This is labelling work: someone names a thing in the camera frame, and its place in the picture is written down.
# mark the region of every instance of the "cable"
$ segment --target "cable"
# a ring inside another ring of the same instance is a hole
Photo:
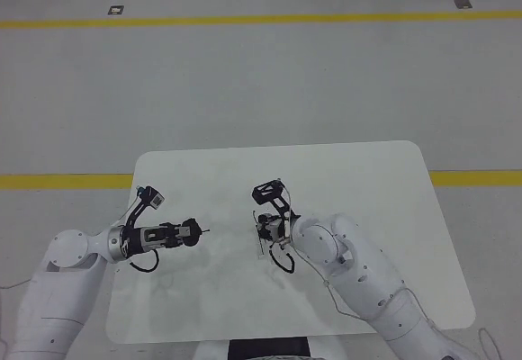
[[[0,286],[0,343],[4,345],[5,347],[5,351],[3,352],[3,357],[2,359],[5,360],[5,357],[7,356],[7,354],[9,353],[9,343],[7,341],[5,341],[5,339],[3,338],[3,333],[2,333],[2,325],[1,325],[1,322],[2,322],[2,317],[3,317],[3,302],[1,300],[1,291],[2,290],[9,290],[9,289],[13,289],[14,287],[17,287],[17,286],[21,286],[23,284],[27,284],[31,279],[27,279],[25,281],[22,281],[20,283],[15,283],[13,285],[10,285],[10,286]]]
[[[483,344],[483,338],[482,338],[482,332],[487,334],[489,339],[491,340],[491,343],[493,344],[493,347],[495,347],[495,351],[497,352],[497,357],[499,360],[503,360],[503,356],[501,356],[501,352],[499,350],[499,346],[497,345],[497,342],[493,338],[493,336],[489,333],[489,331],[486,328],[480,328],[477,334],[479,335],[479,344],[481,344],[481,349],[483,349],[483,353],[485,354],[485,357],[487,357],[488,360],[491,360],[489,353],[485,350],[485,345]]]
[[[129,208],[127,208],[127,210],[123,213],[123,215],[117,219],[116,222],[114,222],[113,224],[111,224],[111,226],[116,226],[117,224],[119,224],[121,222],[121,220],[125,217],[125,215],[127,215],[127,213],[129,212],[129,210],[131,210],[133,208],[133,206],[137,203],[137,200],[139,199],[139,196],[135,197],[135,200],[133,200],[133,203],[129,206]]]
[[[447,335],[445,335],[443,333],[443,331],[441,331],[437,325],[435,324],[435,322],[427,315],[427,313],[425,312],[425,309],[423,309],[423,306],[421,306],[421,302],[419,301],[419,298],[417,297],[417,295],[409,288],[409,287],[401,287],[399,288],[395,294],[389,298],[389,300],[383,305],[383,307],[377,311],[372,317],[370,318],[365,318],[365,317],[361,317],[361,316],[358,316],[358,315],[355,315],[355,314],[351,314],[351,313],[348,313],[348,312],[344,312],[342,311],[340,308],[339,308],[339,305],[337,303],[337,300],[335,299],[335,296],[333,295],[333,292],[331,291],[331,286],[329,284],[329,280],[327,280],[325,278],[325,276],[317,269],[317,267],[315,267],[315,265],[313,265],[309,260],[307,260],[304,256],[302,256],[301,254],[299,254],[299,251],[297,251],[297,248],[295,247],[295,243],[294,243],[294,240],[293,240],[293,232],[292,232],[292,229],[291,229],[291,211],[292,211],[292,208],[293,208],[293,201],[291,200],[291,193],[289,193],[289,190],[287,189],[287,187],[283,184],[282,182],[282,185],[283,185],[283,189],[285,190],[285,192],[287,193],[287,198],[289,200],[289,219],[288,219],[288,223],[289,223],[289,237],[290,237],[290,241],[291,241],[291,245],[292,245],[292,248],[293,248],[293,251],[295,251],[295,254],[297,254],[298,257],[301,258],[301,260],[303,260],[307,265],[310,266],[311,269],[313,269],[313,271],[315,273],[317,273],[317,275],[321,278],[321,280],[323,280],[323,284],[325,285],[325,287],[327,288],[328,292],[329,292],[329,295],[331,296],[331,300],[333,301],[333,304],[335,305],[335,310],[341,314],[341,315],[345,315],[345,316],[348,316],[350,318],[353,318],[353,319],[357,319],[357,320],[361,320],[361,321],[365,321],[365,322],[370,322],[370,321],[374,321],[374,320],[377,320],[381,315],[383,315],[383,312],[387,309],[387,307],[389,306],[389,304],[391,304],[395,299],[397,299],[397,294],[398,293],[401,293],[401,292],[409,292],[412,296],[413,296],[413,299],[415,299],[415,302],[417,303],[417,306],[419,307],[419,310],[421,311],[421,313],[423,314],[423,316],[425,317],[426,321],[427,321],[427,324],[429,324],[429,326],[436,332],[438,332],[442,337],[446,338],[447,340],[457,344],[459,347],[463,347],[465,349],[467,349],[467,351],[473,353],[475,355],[475,357],[477,358],[480,358],[477,354],[475,354],[472,350],[470,350],[469,348],[467,348],[467,346],[463,346],[461,345],[460,343],[458,343],[457,341],[453,340],[452,338],[448,337]],[[485,354],[485,357],[487,358],[487,360],[492,360],[489,353],[485,350],[485,346],[483,345],[483,340],[482,340],[482,333],[486,333],[487,336],[490,338],[491,340],[491,343],[493,344],[493,346],[495,347],[495,351],[497,352],[497,356],[499,358],[499,360],[503,360],[503,357],[501,356],[501,352],[500,352],[500,349],[499,349],[499,346],[497,345],[497,342],[495,341],[495,339],[493,338],[493,336],[490,334],[490,332],[486,329],[486,328],[480,328],[478,330],[478,335],[479,335],[479,343],[481,344],[481,350],[483,351],[483,353]]]
[[[155,249],[153,249],[153,253],[155,254],[155,264],[150,269],[139,267],[133,264],[132,261],[129,263],[129,265],[131,265],[131,267],[133,267],[135,270],[141,271],[142,273],[153,273],[157,269],[157,266],[159,266],[159,253]]]
[[[295,260],[293,260],[293,258],[291,257],[291,255],[289,255],[289,253],[285,253],[287,255],[287,257],[289,257],[289,261],[291,262],[291,269],[288,269],[286,268],[285,266],[281,265],[281,263],[279,263],[279,261],[277,261],[277,259],[275,258],[275,256],[273,255],[273,245],[275,243],[272,242],[271,245],[269,246],[269,255],[271,256],[271,258],[273,259],[273,261],[275,262],[275,264],[277,266],[279,266],[279,268],[283,271],[285,271],[287,274],[293,274],[295,272]]]

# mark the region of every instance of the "black cable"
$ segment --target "black cable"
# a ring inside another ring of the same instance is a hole
[[[135,270],[138,270],[138,271],[141,271],[142,273],[152,273],[155,271],[155,269],[157,269],[157,266],[159,266],[159,254],[158,252],[153,249],[153,252],[155,253],[155,264],[153,265],[153,267],[151,267],[150,269],[144,269],[142,267],[138,267],[137,265],[133,264],[133,262],[131,261],[129,263],[129,265],[131,265]]]
[[[277,259],[275,258],[275,256],[273,255],[273,245],[274,243],[271,244],[271,246],[269,247],[269,255],[271,256],[271,258],[273,259],[273,261],[275,261],[275,264],[277,266],[279,266],[279,268],[283,271],[285,271],[287,274],[293,274],[295,272],[295,260],[293,260],[293,258],[291,257],[291,255],[289,255],[289,253],[285,253],[287,255],[287,257],[289,257],[289,261],[291,261],[291,269],[288,269],[286,268],[285,266],[281,265]]]

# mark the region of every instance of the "gray floor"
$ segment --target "gray floor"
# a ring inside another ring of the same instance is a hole
[[[103,17],[108,5],[11,1],[0,20]],[[125,5],[128,16],[453,11],[422,0]],[[412,140],[434,170],[522,169],[522,20],[0,30],[0,174],[129,173],[157,149],[372,140]],[[436,191],[477,311],[449,334],[477,351],[486,326],[506,359],[522,359],[522,188]],[[111,223],[128,195],[0,192],[0,284],[31,276],[59,231]],[[67,358],[194,353],[112,344],[112,278]],[[4,294],[7,338],[22,294]],[[352,358],[394,359],[377,336],[342,339]]]

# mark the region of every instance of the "wire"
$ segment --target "wire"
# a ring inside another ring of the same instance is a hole
[[[15,283],[10,286],[0,286],[0,343],[4,345],[5,351],[3,352],[2,359],[5,360],[5,357],[9,353],[9,343],[3,338],[3,326],[2,323],[2,317],[3,317],[3,301],[1,300],[1,291],[2,290],[9,290],[13,289],[14,287],[21,286],[23,284],[27,284],[31,279],[27,279],[25,281],[22,281],[20,283]]]
[[[292,229],[291,229],[291,211],[292,211],[292,208],[293,208],[293,201],[291,200],[291,193],[289,193],[289,190],[287,189],[287,187],[283,184],[282,182],[282,185],[283,185],[283,189],[285,190],[285,192],[287,193],[287,198],[289,200],[289,219],[288,219],[288,223],[289,223],[289,237],[290,237],[290,241],[291,241],[291,245],[292,245],[292,248],[293,248],[293,251],[295,251],[295,254],[297,254],[298,257],[301,258],[301,260],[303,260],[307,265],[310,266],[311,269],[313,269],[313,271],[315,273],[317,273],[317,275],[321,278],[321,280],[323,280],[323,284],[325,285],[325,287],[327,288],[328,290],[328,293],[329,295],[331,296],[331,300],[333,301],[333,304],[335,305],[335,310],[341,314],[341,315],[345,315],[345,316],[348,316],[350,318],[353,318],[353,319],[357,319],[357,320],[361,320],[361,321],[365,321],[365,322],[370,322],[370,321],[375,321],[377,320],[380,316],[383,315],[383,313],[385,312],[385,310],[387,309],[387,307],[389,306],[389,304],[391,304],[395,299],[397,299],[397,294],[398,293],[401,293],[401,292],[409,292],[412,296],[413,296],[413,299],[415,299],[415,302],[417,303],[417,306],[419,307],[419,310],[421,311],[421,313],[423,314],[423,316],[425,317],[426,321],[427,321],[427,324],[429,324],[429,326],[436,332],[438,332],[442,337],[446,338],[447,340],[457,344],[459,347],[463,347],[465,349],[467,349],[467,351],[471,352],[472,354],[474,354],[477,358],[480,358],[477,354],[475,354],[472,350],[470,350],[469,348],[467,348],[466,346],[463,346],[461,345],[459,342],[453,340],[452,338],[448,337],[447,335],[445,335],[443,333],[443,331],[441,331],[437,325],[435,324],[435,322],[427,315],[427,313],[425,312],[425,309],[423,309],[423,306],[421,306],[421,302],[419,301],[419,298],[417,297],[417,295],[409,288],[409,287],[401,287],[399,288],[395,294],[389,298],[389,300],[383,305],[383,307],[377,311],[372,317],[370,318],[366,318],[366,317],[362,317],[362,316],[358,316],[358,315],[355,315],[355,314],[351,314],[351,313],[348,313],[348,312],[344,312],[342,311],[340,308],[339,308],[339,305],[338,305],[338,302],[337,300],[335,299],[335,296],[333,295],[333,292],[331,291],[331,286],[330,286],[330,283],[329,283],[329,280],[327,280],[325,278],[325,276],[317,269],[317,267],[315,267],[314,264],[312,264],[309,260],[307,260],[304,256],[302,256],[301,254],[299,254],[299,252],[297,251],[297,248],[295,247],[295,243],[294,243],[294,240],[293,240],[293,232],[292,232]],[[479,335],[479,343],[481,344],[481,350],[483,351],[483,353],[485,354],[485,357],[487,358],[487,360],[492,360],[489,353],[485,350],[485,346],[483,345],[483,341],[482,341],[482,333],[486,333],[487,336],[490,338],[491,340],[491,343],[493,344],[493,346],[495,347],[495,351],[497,352],[497,356],[499,358],[499,360],[503,360],[503,357],[501,356],[501,352],[500,352],[500,349],[499,349],[499,346],[497,345],[497,342],[495,341],[495,339],[493,338],[493,336],[490,334],[490,332],[486,329],[486,328],[480,328],[478,330],[478,335]]]
[[[129,265],[131,265],[131,267],[133,267],[135,270],[141,271],[142,273],[153,273],[157,269],[157,266],[159,266],[159,253],[155,249],[153,249],[153,253],[155,254],[155,264],[150,269],[139,267],[133,264],[132,261],[129,263]]]
[[[127,213],[129,212],[129,210],[131,210],[133,208],[133,206],[137,203],[137,200],[139,199],[139,197],[137,196],[135,198],[135,200],[133,200],[133,203],[129,206],[129,208],[127,208],[127,210],[123,213],[123,215],[117,219],[116,222],[114,222],[113,224],[111,224],[111,226],[116,226],[117,224],[119,224],[121,222],[121,220],[123,220],[123,218],[127,215]]]
[[[479,344],[481,344],[481,349],[483,349],[483,353],[485,354],[485,357],[487,357],[488,360],[491,360],[489,353],[487,350],[485,350],[485,345],[483,344],[483,338],[482,333],[487,334],[489,339],[491,340],[491,343],[493,344],[493,347],[495,347],[495,351],[497,352],[497,357],[499,360],[503,360],[503,356],[501,356],[501,351],[499,350],[499,346],[497,345],[497,342],[493,338],[493,336],[489,333],[489,331],[486,328],[480,328],[477,334],[479,335]]]

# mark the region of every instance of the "black base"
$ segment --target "black base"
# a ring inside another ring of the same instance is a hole
[[[254,338],[229,342],[227,360],[262,356],[311,356],[311,352],[306,337]]]

